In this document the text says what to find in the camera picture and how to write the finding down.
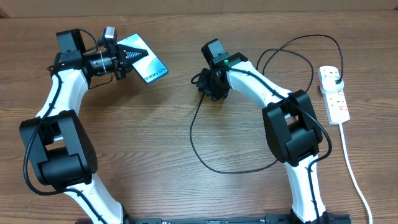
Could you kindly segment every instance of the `black cable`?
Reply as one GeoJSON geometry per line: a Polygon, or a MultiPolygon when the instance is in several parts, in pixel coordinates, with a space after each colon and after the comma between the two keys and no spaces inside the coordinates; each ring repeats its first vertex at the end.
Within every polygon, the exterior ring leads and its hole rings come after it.
{"type": "Polygon", "coordinates": [[[60,53],[58,53],[57,56],[55,57],[54,65],[49,66],[47,68],[47,70],[51,71],[51,75],[55,75],[58,78],[58,87],[57,87],[57,91],[54,94],[54,98],[53,98],[51,104],[49,105],[48,110],[44,113],[43,117],[41,117],[38,125],[34,129],[34,131],[32,133],[32,136],[29,139],[29,143],[27,145],[25,156],[24,156],[24,166],[23,166],[24,179],[25,179],[26,185],[31,189],[31,191],[33,191],[34,193],[36,193],[38,195],[49,196],[49,195],[57,195],[57,194],[60,194],[60,193],[65,193],[65,192],[74,192],[74,193],[76,193],[77,196],[81,197],[86,202],[87,206],[94,213],[94,215],[97,217],[97,219],[99,221],[103,222],[104,224],[106,224],[106,221],[103,219],[103,217],[101,215],[99,215],[99,213],[94,209],[94,207],[92,206],[90,201],[82,194],[81,191],[76,190],[76,189],[64,189],[62,191],[55,190],[55,191],[52,191],[52,192],[43,192],[43,191],[40,191],[39,189],[35,188],[33,186],[32,182],[29,179],[29,175],[28,175],[28,171],[27,171],[27,163],[29,161],[29,155],[30,155],[30,151],[32,150],[33,142],[34,142],[34,140],[36,138],[37,133],[39,132],[39,129],[41,128],[41,126],[43,124],[43,121],[49,116],[49,114],[53,110],[54,105],[57,102],[57,99],[58,99],[59,94],[61,92],[62,83],[63,83],[62,79],[59,76],[59,74],[53,70],[53,68],[59,63],[59,60],[60,60],[60,53]]]}
{"type": "MultiPolygon", "coordinates": [[[[259,64],[260,64],[260,61],[261,61],[262,56],[263,56],[265,53],[267,53],[268,51],[271,51],[271,50],[273,50],[273,51],[278,51],[279,49],[268,49],[268,50],[264,51],[264,52],[261,54],[259,60],[257,61],[256,70],[259,69],[259,64]]],[[[285,49],[281,49],[281,50],[279,50],[279,51],[287,52],[287,53],[291,53],[291,54],[297,55],[297,56],[299,56],[300,58],[304,59],[306,62],[308,62],[308,64],[309,64],[310,67],[311,67],[311,80],[310,80],[310,84],[308,85],[307,89],[305,90],[305,92],[308,92],[309,89],[310,89],[310,87],[311,87],[312,80],[313,80],[313,66],[312,66],[311,62],[310,62],[306,57],[304,57],[303,55],[301,55],[301,54],[299,54],[299,53],[297,53],[297,52],[294,52],[294,51],[291,51],[291,50],[285,50],[285,49]]]]}
{"type": "Polygon", "coordinates": [[[84,53],[87,53],[87,52],[89,52],[89,51],[91,51],[91,50],[94,50],[94,49],[95,49],[95,52],[94,52],[94,53],[87,54],[87,55],[96,54],[96,53],[98,52],[98,47],[99,47],[99,46],[98,46],[97,40],[95,39],[95,37],[93,36],[93,34],[89,33],[89,32],[88,32],[87,30],[85,30],[85,29],[79,29],[79,30],[85,32],[86,34],[88,34],[88,35],[94,40],[94,44],[95,44],[94,47],[92,47],[92,48],[90,48],[90,49],[87,49],[85,52],[83,52],[83,54],[84,54],[84,53]]]}
{"type": "Polygon", "coordinates": [[[195,152],[195,154],[197,155],[197,158],[199,159],[199,161],[200,161],[207,169],[209,169],[209,170],[211,170],[211,171],[213,171],[213,172],[216,172],[216,173],[218,173],[218,174],[248,174],[248,173],[253,173],[253,172],[258,172],[258,171],[265,170],[265,169],[267,169],[267,168],[270,168],[271,166],[273,166],[275,163],[278,162],[278,160],[276,160],[275,162],[273,162],[273,163],[271,163],[271,164],[269,164],[269,165],[266,165],[265,167],[261,167],[261,168],[253,169],[253,170],[234,171],[234,172],[218,171],[218,170],[213,169],[213,168],[211,168],[210,166],[208,166],[208,165],[201,159],[201,157],[199,156],[197,150],[195,149],[195,146],[193,145],[193,141],[192,141],[192,127],[193,127],[193,124],[194,124],[194,122],[195,122],[195,119],[196,119],[196,117],[197,117],[197,115],[198,115],[199,108],[200,108],[200,105],[201,105],[201,103],[202,103],[204,97],[205,97],[205,94],[203,94],[203,95],[201,96],[200,101],[199,101],[199,105],[198,105],[198,108],[197,108],[197,112],[195,113],[195,115],[194,115],[194,117],[193,117],[193,120],[192,120],[190,129],[189,129],[189,138],[190,138],[190,140],[191,140],[192,149],[193,149],[193,151],[195,152]]]}
{"type": "Polygon", "coordinates": [[[89,89],[94,89],[94,88],[99,87],[99,86],[101,86],[101,85],[109,84],[109,83],[112,82],[112,80],[113,80],[113,75],[111,74],[111,79],[110,79],[108,82],[101,83],[101,84],[95,85],[95,86],[93,86],[93,87],[88,87],[88,88],[89,88],[89,89]]]}
{"type": "Polygon", "coordinates": [[[201,75],[201,73],[194,75],[191,78],[191,84],[198,84],[198,83],[202,82],[203,80],[200,80],[200,79],[198,79],[198,81],[194,81],[194,79],[198,78],[200,75],[201,75]]]}
{"type": "Polygon", "coordinates": [[[336,81],[336,83],[337,83],[337,84],[341,83],[341,81],[343,80],[343,69],[344,69],[344,66],[343,66],[343,63],[344,63],[344,61],[343,61],[343,53],[341,52],[341,48],[340,48],[340,45],[338,44],[338,42],[337,42],[334,38],[332,38],[331,36],[329,36],[329,35],[324,35],[324,34],[310,34],[310,35],[304,35],[304,36],[296,37],[296,38],[294,38],[294,39],[288,41],[286,44],[284,44],[283,46],[281,46],[277,51],[275,51],[275,52],[271,55],[271,57],[269,57],[268,61],[267,61],[266,64],[264,65],[264,68],[262,69],[262,75],[265,75],[266,66],[268,65],[269,61],[275,56],[275,54],[277,54],[278,52],[282,51],[282,49],[285,48],[286,46],[288,46],[291,42],[293,42],[293,41],[295,41],[295,40],[298,40],[298,39],[301,39],[301,38],[304,38],[304,37],[327,37],[327,38],[331,39],[331,40],[337,45],[338,51],[339,51],[339,53],[340,53],[340,59],[341,59],[341,75],[340,75],[340,78],[336,81]]]}
{"type": "MultiPolygon", "coordinates": [[[[274,94],[275,96],[278,96],[279,98],[283,99],[283,100],[289,100],[286,97],[282,96],[281,94],[279,94],[276,90],[272,89],[264,80],[262,80],[261,78],[259,78],[257,75],[249,72],[249,71],[245,71],[245,70],[240,70],[240,69],[236,69],[236,68],[216,68],[216,69],[212,69],[209,71],[209,73],[211,72],[227,72],[227,71],[235,71],[235,72],[241,72],[241,73],[245,73],[247,75],[250,75],[252,77],[254,77],[255,79],[257,79],[259,82],[261,82],[272,94],[274,94]]],[[[317,220],[319,222],[319,212],[318,212],[318,207],[317,207],[317,201],[315,200],[315,193],[313,191],[313,184],[312,184],[312,177],[311,177],[311,167],[312,165],[314,165],[314,163],[319,162],[321,160],[326,159],[332,150],[332,145],[331,145],[331,139],[328,135],[328,133],[326,132],[325,128],[323,128],[323,126],[315,119],[313,118],[311,115],[309,115],[306,111],[304,111],[303,109],[301,109],[298,105],[296,105],[295,103],[288,101],[294,108],[296,108],[296,110],[300,111],[301,113],[305,114],[307,117],[309,117],[320,129],[321,132],[325,135],[326,140],[328,141],[328,151],[326,152],[325,155],[319,157],[318,159],[313,160],[309,165],[308,165],[308,179],[310,182],[310,190],[311,190],[311,195],[312,195],[312,202],[314,204],[315,207],[315,212],[317,213],[317,220]]]]}

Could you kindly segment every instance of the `smartphone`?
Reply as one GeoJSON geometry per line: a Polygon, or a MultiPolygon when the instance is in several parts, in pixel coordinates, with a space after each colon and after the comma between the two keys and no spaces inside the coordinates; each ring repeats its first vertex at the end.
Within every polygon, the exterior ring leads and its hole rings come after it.
{"type": "Polygon", "coordinates": [[[151,83],[156,79],[168,74],[168,68],[144,42],[138,34],[133,34],[120,40],[118,44],[123,44],[128,47],[135,47],[138,49],[145,49],[148,51],[148,56],[143,57],[138,62],[133,63],[135,71],[141,76],[144,82],[151,83]]]}

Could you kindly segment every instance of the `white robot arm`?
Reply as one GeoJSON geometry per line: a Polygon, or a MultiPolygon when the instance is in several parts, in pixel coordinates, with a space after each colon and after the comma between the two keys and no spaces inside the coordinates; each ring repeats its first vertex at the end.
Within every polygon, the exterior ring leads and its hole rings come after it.
{"type": "MultiPolygon", "coordinates": [[[[291,93],[291,91],[277,86],[264,75],[259,73],[253,67],[250,61],[239,62],[238,64],[232,66],[232,68],[251,72],[253,75],[256,75],[258,78],[264,80],[269,86],[271,86],[271,88],[286,98],[288,97],[288,93],[291,93]]],[[[278,96],[273,95],[268,88],[258,81],[257,78],[248,76],[245,73],[229,71],[226,73],[226,77],[231,89],[241,92],[260,110],[267,107],[269,103],[277,103],[282,100],[278,96]]],[[[314,204],[312,202],[306,169],[309,163],[317,158],[318,155],[308,156],[307,158],[301,160],[296,167],[290,165],[288,162],[284,163],[287,170],[287,175],[289,177],[290,188],[292,190],[292,210],[303,223],[312,222],[317,219],[317,214],[315,213],[314,204]]],[[[318,206],[318,215],[320,217],[322,216],[323,212],[326,211],[326,208],[322,203],[320,196],[316,165],[317,164],[314,164],[312,166],[312,182],[318,206]]]]}
{"type": "Polygon", "coordinates": [[[207,43],[201,51],[211,70],[204,68],[194,77],[198,77],[198,81],[192,83],[197,84],[199,91],[216,100],[226,98],[229,89],[239,91],[262,110],[267,143],[287,170],[294,218],[301,223],[317,223],[318,219],[324,219],[327,212],[320,196],[317,164],[313,163],[311,166],[311,180],[307,169],[314,160],[318,159],[318,144],[322,141],[321,132],[319,127],[311,126],[309,120],[306,120],[307,115],[303,116],[299,110],[294,110],[289,104],[292,101],[297,106],[303,106],[305,112],[316,120],[308,95],[302,90],[292,93],[272,83],[242,54],[227,53],[218,39],[207,43]],[[298,116],[303,121],[287,125],[285,119],[290,114],[298,116]]]}
{"type": "Polygon", "coordinates": [[[84,54],[79,29],[57,33],[57,39],[61,49],[57,58],[60,57],[62,62],[52,68],[52,74],[57,75],[52,75],[53,84],[47,101],[36,118],[23,121],[20,126],[27,157],[39,182],[71,196],[92,223],[128,223],[130,218],[123,206],[112,198],[96,173],[95,150],[78,114],[92,77],[113,72],[117,80],[123,79],[132,70],[132,64],[148,52],[117,44],[113,27],[104,30],[100,43],[106,49],[103,53],[84,54]],[[46,150],[46,145],[61,139],[65,147],[46,150]]]}

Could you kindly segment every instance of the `power strip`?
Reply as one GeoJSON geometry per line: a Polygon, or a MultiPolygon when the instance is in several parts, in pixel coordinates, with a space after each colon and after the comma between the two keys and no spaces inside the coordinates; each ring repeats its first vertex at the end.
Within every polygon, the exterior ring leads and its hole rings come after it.
{"type": "Polygon", "coordinates": [[[344,95],[344,82],[339,84],[335,83],[335,80],[340,77],[338,69],[332,66],[322,66],[318,70],[319,87],[323,95],[323,101],[325,102],[326,114],[328,115],[329,124],[338,124],[341,133],[341,143],[343,144],[344,158],[347,164],[349,175],[353,180],[354,187],[358,192],[361,200],[366,208],[369,217],[369,224],[373,224],[373,217],[371,209],[359,189],[356,183],[354,172],[351,168],[348,159],[346,140],[343,132],[343,123],[350,119],[347,107],[346,97],[344,95]]]}
{"type": "MultiPolygon", "coordinates": [[[[339,77],[340,74],[336,67],[322,66],[318,70],[318,77],[320,81],[320,88],[322,90],[322,81],[339,77]]],[[[340,86],[336,85],[335,90],[322,91],[323,101],[325,102],[326,114],[328,116],[329,124],[342,124],[350,119],[347,107],[346,97],[344,91],[340,90],[340,86]]]]}

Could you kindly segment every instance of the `wooden table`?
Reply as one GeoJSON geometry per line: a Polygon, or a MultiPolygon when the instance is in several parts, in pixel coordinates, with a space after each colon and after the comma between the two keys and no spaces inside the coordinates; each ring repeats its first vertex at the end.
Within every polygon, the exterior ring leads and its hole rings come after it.
{"type": "MultiPolygon", "coordinates": [[[[81,27],[98,37],[106,26],[117,27],[120,39],[140,33],[170,70],[150,85],[131,72],[125,80],[90,90],[81,106],[80,120],[96,148],[99,176],[133,217],[288,213],[292,196],[281,163],[243,175],[216,174],[200,164],[188,135],[201,94],[189,81],[207,66],[200,48],[214,38],[227,51],[241,52],[255,63],[263,50],[294,37],[328,34],[341,44],[345,59],[351,120],[344,128],[356,179],[375,223],[398,222],[398,13],[369,11],[0,19],[0,223],[73,223],[87,218],[66,195],[41,197],[27,188],[18,127],[35,116],[49,93],[45,68],[58,52],[55,33],[81,27]]],[[[88,47],[90,41],[85,37],[88,47]]],[[[340,67],[336,46],[314,37],[298,40],[289,49],[314,65],[309,95],[333,141],[331,156],[319,163],[323,202],[329,212],[349,213],[353,223],[367,223],[346,168],[338,127],[328,124],[318,89],[318,67],[340,67]]],[[[280,53],[266,75],[295,91],[307,87],[310,68],[302,59],[280,53]]],[[[235,91],[224,101],[205,98],[193,135],[203,159],[219,170],[254,169],[274,160],[261,111],[235,91]]],[[[325,141],[320,149],[320,154],[326,152],[325,141]]],[[[32,179],[40,189],[50,190],[32,179]]]]}

